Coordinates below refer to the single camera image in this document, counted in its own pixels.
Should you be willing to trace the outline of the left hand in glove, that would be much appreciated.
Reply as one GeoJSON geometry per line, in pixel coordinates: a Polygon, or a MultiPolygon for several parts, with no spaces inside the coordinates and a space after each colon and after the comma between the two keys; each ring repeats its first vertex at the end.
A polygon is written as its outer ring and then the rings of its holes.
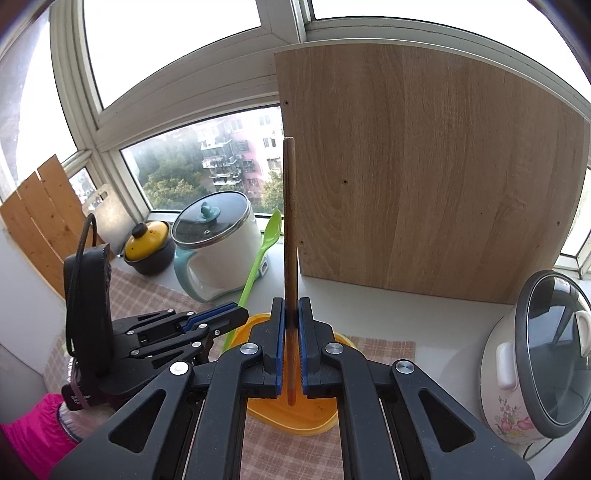
{"type": "Polygon", "coordinates": [[[98,405],[77,411],[70,410],[62,403],[57,410],[57,418],[65,433],[80,443],[114,414],[109,405],[98,405]]]}

